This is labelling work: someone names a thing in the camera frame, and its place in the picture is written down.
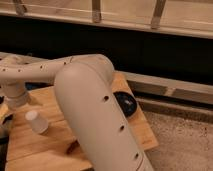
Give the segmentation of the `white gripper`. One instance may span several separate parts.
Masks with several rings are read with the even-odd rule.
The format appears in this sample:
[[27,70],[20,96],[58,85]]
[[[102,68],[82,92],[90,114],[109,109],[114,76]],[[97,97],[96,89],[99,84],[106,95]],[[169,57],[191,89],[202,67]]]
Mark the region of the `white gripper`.
[[[5,102],[10,108],[17,108],[27,102],[31,106],[42,106],[42,102],[36,97],[30,96],[24,84],[10,84],[2,86],[5,95]],[[9,112],[5,103],[0,106],[0,122],[3,122]]]

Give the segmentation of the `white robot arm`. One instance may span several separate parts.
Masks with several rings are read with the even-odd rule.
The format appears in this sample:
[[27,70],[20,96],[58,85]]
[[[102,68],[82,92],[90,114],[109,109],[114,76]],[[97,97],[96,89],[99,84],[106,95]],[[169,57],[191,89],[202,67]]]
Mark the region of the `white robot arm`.
[[65,120],[95,171],[154,171],[113,92],[112,62],[101,54],[75,55],[24,64],[0,60],[0,86],[7,104],[26,103],[27,82],[54,85]]

